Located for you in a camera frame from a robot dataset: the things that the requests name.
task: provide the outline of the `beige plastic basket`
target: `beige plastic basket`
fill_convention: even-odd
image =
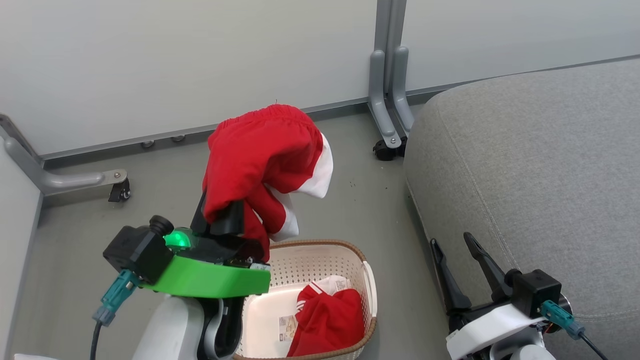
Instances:
[[[271,246],[269,263],[269,293],[246,299],[243,334],[234,359],[284,359],[290,343],[278,342],[278,317],[293,315],[300,290],[311,281],[319,281],[329,275],[351,279],[352,287],[360,293],[364,337],[356,345],[342,350],[286,359],[356,359],[376,329],[378,311],[376,282],[360,249],[340,240],[288,241]]]

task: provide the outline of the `gray sofa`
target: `gray sofa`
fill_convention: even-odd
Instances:
[[[425,231],[474,305],[490,290],[465,231],[504,271],[560,280],[609,359],[640,359],[640,60],[438,94],[404,167]],[[598,359],[564,332],[545,339],[558,359]]]

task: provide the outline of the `teal cable connector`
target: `teal cable connector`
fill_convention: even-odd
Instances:
[[[572,339],[580,339],[580,334],[584,333],[584,326],[575,321],[570,313],[567,313],[555,302],[547,300],[540,306],[540,314],[550,322],[563,328]]]
[[[140,279],[130,270],[122,270],[102,299],[102,306],[92,318],[104,326],[109,326],[116,316],[116,311],[140,285]]]

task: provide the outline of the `red cloth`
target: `red cloth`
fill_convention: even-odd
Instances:
[[[287,357],[340,350],[364,338],[362,304],[356,290],[346,289],[331,296],[309,288],[301,292],[306,301],[296,313],[298,328]]]
[[[269,238],[298,235],[288,193],[324,197],[333,172],[331,149],[307,114],[271,105],[228,119],[209,137],[202,183],[209,222],[230,202],[244,199],[244,237],[259,240],[269,259]]]

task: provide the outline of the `white partition panel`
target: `white partition panel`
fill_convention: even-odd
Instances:
[[[367,96],[376,1],[4,0],[0,112],[39,154]]]
[[[406,89],[640,54],[638,0],[407,0]]]
[[[40,190],[4,151],[0,137],[0,358],[8,359],[8,340],[18,306],[22,273],[27,259]]]

